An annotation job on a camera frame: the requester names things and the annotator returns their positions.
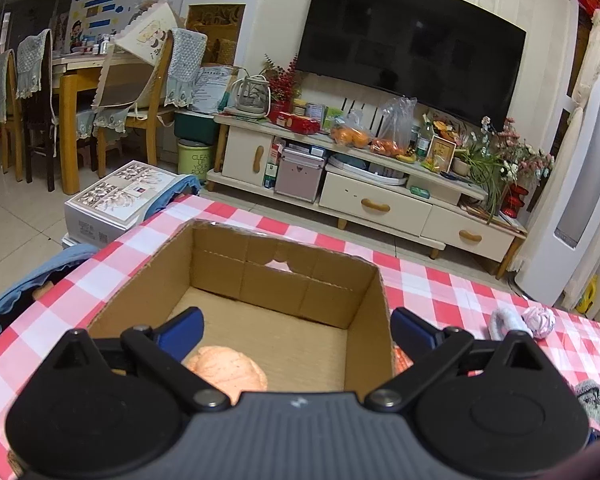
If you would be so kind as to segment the orange plush toy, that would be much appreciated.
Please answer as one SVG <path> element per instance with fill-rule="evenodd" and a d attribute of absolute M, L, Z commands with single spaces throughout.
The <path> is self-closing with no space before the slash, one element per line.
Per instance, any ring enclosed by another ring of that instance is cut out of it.
<path fill-rule="evenodd" d="M 268 390 L 268 378 L 262 368 L 249 356 L 230 347 L 201 347 L 192 356 L 188 356 L 183 364 L 225 393 L 233 405 L 244 392 Z"/>

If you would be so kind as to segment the light blue plush bunny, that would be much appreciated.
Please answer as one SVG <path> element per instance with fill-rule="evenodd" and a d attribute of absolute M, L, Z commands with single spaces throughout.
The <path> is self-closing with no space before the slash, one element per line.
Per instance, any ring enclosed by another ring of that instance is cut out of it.
<path fill-rule="evenodd" d="M 489 334 L 492 340 L 501 341 L 509 332 L 523 332 L 532 336 L 532 331 L 518 311 L 512 307 L 497 307 L 491 314 Z"/>

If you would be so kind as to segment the floral socks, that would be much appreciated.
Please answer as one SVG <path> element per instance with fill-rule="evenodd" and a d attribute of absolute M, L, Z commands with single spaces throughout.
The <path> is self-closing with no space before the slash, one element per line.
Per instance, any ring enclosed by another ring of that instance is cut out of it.
<path fill-rule="evenodd" d="M 536 340 L 546 339 L 554 330 L 556 318 L 551 308 L 542 306 L 528 307 L 521 315 L 524 324 Z"/>

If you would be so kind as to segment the teal fuzzy sock roll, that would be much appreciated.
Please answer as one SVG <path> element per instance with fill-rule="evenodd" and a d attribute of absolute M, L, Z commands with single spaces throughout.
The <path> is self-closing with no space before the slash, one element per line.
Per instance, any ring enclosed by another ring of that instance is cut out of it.
<path fill-rule="evenodd" d="M 573 393 L 588 415 L 590 425 L 600 430 L 600 385 L 592 379 L 585 379 L 573 387 Z"/>

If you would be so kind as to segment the orange white tissue pack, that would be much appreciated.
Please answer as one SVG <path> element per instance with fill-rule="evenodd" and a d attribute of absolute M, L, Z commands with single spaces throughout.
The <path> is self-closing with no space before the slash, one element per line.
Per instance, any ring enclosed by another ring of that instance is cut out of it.
<path fill-rule="evenodd" d="M 393 346 L 393 370 L 395 375 L 399 375 L 408 370 L 413 365 L 411 358 L 401 350 L 396 344 Z"/>

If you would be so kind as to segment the cardboard box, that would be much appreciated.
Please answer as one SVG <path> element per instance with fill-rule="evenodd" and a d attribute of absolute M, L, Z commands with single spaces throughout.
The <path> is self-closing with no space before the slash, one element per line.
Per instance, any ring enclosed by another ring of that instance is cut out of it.
<path fill-rule="evenodd" d="M 389 308 L 377 266 L 357 256 L 215 222 L 189 221 L 114 293 L 88 332 L 158 327 L 188 307 L 204 347 L 256 362 L 273 392 L 353 391 L 394 372 Z"/>

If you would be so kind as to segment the white printed carton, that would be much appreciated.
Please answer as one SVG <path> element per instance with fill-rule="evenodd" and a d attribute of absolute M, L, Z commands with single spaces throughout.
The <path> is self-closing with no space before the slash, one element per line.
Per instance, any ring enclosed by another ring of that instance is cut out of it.
<path fill-rule="evenodd" d="M 103 248 L 144 221 L 148 208 L 180 180 L 132 160 L 65 202 L 68 240 Z"/>

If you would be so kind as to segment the cream TV cabinet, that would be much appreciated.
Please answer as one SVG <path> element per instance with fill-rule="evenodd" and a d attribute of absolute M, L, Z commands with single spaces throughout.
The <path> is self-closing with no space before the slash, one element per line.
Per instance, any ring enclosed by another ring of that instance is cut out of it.
<path fill-rule="evenodd" d="M 483 196 L 475 185 L 453 183 L 419 166 L 383 158 L 368 151 L 337 145 L 324 134 L 302 136 L 274 126 L 238 117 L 216 115 L 220 126 L 218 151 L 207 174 L 210 186 L 236 188 L 281 203 L 314 210 L 335 218 L 343 230 L 350 223 L 386 232 L 430 249 L 434 260 L 453 247 L 496 264 L 501 278 L 513 256 L 526 240 L 524 231 L 509 224 L 497 224 L 470 213 L 460 202 Z M 325 162 L 324 176 L 311 198 L 279 192 L 264 185 L 266 165 L 274 143 L 315 146 L 326 158 L 341 154 L 356 157 L 378 167 L 404 173 L 405 182 L 392 185 L 377 174 L 342 162 Z"/>

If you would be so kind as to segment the red vase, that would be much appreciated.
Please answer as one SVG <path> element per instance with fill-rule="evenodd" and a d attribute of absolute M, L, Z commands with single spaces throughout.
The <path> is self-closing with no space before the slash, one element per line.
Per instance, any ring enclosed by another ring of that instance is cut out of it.
<path fill-rule="evenodd" d="M 517 183 L 509 185 L 501 206 L 501 213 L 509 218 L 516 219 L 520 208 L 524 206 L 524 199 L 529 194 L 526 188 Z"/>

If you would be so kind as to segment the blue fabric bag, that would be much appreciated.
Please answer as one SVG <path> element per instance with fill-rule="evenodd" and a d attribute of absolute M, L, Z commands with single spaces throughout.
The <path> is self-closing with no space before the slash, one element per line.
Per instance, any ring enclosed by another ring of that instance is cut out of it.
<path fill-rule="evenodd" d="M 77 244 L 58 252 L 0 295 L 0 335 L 35 302 L 33 293 L 47 283 L 52 286 L 98 253 L 90 244 Z"/>

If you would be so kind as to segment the green trash bin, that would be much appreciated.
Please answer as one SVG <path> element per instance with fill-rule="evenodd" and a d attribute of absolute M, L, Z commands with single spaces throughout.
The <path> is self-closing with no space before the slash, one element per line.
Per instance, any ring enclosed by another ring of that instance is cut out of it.
<path fill-rule="evenodd" d="M 207 180 L 214 161 L 214 147 L 197 141 L 178 140 L 178 173 L 192 174 L 200 182 Z"/>

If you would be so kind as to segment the red checkered tablecloth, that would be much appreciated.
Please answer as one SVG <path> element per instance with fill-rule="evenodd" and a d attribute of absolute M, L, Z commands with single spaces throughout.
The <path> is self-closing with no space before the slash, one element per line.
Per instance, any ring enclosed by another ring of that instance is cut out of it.
<path fill-rule="evenodd" d="M 501 306 L 523 311 L 529 301 L 456 275 L 391 257 L 383 252 L 278 222 L 206 198 L 180 198 L 151 219 L 129 230 L 94 259 L 63 278 L 23 312 L 0 336 L 0 479 L 14 475 L 7 463 L 4 419 L 16 393 L 59 337 L 83 327 L 102 310 L 106 300 L 129 281 L 142 264 L 177 228 L 190 219 L 280 235 L 376 264 L 389 307 L 407 307 L 438 327 L 454 325 L 475 336 L 486 333 L 492 312 Z"/>

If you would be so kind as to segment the potted flower plant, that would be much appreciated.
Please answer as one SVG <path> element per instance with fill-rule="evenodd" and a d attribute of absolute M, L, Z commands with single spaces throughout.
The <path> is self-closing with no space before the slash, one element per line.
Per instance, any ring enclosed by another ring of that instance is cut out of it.
<path fill-rule="evenodd" d="M 469 166 L 469 177 L 487 193 L 482 206 L 489 219 L 504 203 L 505 193 L 519 182 L 540 182 L 555 165 L 555 157 L 521 139 L 513 118 L 506 118 L 496 131 L 490 117 L 484 116 L 479 133 L 471 131 L 455 156 Z"/>

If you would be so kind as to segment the pink storage box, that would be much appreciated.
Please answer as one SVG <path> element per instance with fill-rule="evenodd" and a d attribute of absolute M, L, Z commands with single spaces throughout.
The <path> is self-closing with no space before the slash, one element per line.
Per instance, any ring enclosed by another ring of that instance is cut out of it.
<path fill-rule="evenodd" d="M 284 148 L 278 165 L 275 192 L 313 203 L 324 167 L 324 157 Z"/>

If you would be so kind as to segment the bag of oranges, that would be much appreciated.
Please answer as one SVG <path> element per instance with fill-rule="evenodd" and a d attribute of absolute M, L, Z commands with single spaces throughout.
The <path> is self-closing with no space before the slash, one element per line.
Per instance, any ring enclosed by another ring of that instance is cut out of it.
<path fill-rule="evenodd" d="M 366 148 L 372 137 L 363 128 L 362 119 L 360 110 L 336 117 L 330 128 L 330 138 L 338 145 Z"/>

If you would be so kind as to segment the white standing air conditioner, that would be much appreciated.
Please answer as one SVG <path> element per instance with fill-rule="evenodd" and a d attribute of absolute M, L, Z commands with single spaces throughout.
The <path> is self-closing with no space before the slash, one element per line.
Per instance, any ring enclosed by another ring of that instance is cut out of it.
<path fill-rule="evenodd" d="M 572 152 L 558 156 L 518 254 L 515 284 L 529 298 L 570 308 L 600 258 L 600 76 L 572 114 Z"/>

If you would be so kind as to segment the wooden dining chair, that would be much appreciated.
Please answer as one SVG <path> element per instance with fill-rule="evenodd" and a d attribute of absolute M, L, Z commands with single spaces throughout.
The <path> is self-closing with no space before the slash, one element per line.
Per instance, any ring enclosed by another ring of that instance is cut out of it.
<path fill-rule="evenodd" d="M 200 32 L 172 28 L 149 41 L 150 62 L 120 44 L 107 55 L 92 104 L 100 176 L 105 174 L 108 138 L 121 138 L 129 128 L 143 131 L 147 162 L 155 166 L 158 127 L 173 118 L 176 108 L 193 104 L 207 42 Z"/>

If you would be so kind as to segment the wooden dining table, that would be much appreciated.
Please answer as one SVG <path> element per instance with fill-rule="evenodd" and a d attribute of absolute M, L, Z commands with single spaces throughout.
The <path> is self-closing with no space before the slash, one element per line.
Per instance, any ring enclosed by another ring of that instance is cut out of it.
<path fill-rule="evenodd" d="M 59 98 L 58 148 L 61 186 L 66 195 L 81 189 L 78 159 L 78 116 L 90 110 L 132 105 L 143 92 L 151 72 L 150 63 L 116 49 L 114 53 L 67 54 L 52 62 L 53 94 Z"/>

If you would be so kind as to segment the black television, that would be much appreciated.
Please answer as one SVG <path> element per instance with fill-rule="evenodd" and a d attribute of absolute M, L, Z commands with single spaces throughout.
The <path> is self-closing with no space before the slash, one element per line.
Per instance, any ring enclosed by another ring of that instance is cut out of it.
<path fill-rule="evenodd" d="M 501 128 L 525 41 L 464 0 L 311 0 L 297 66 Z"/>

